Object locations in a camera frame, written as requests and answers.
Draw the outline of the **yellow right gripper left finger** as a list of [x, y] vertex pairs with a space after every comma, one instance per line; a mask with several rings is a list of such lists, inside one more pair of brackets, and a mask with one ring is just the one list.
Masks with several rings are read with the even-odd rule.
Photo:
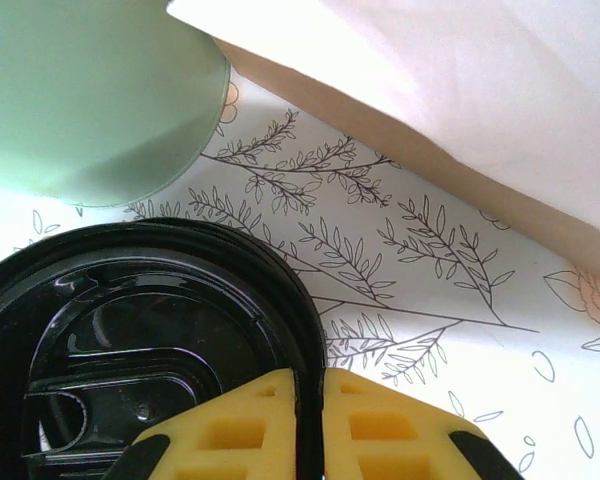
[[295, 381], [276, 370], [146, 430], [106, 479], [294, 479]]

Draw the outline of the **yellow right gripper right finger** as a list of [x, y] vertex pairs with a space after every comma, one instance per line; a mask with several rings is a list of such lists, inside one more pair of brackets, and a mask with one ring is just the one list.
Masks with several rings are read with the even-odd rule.
[[327, 479], [520, 479], [473, 423], [348, 370], [323, 382]]

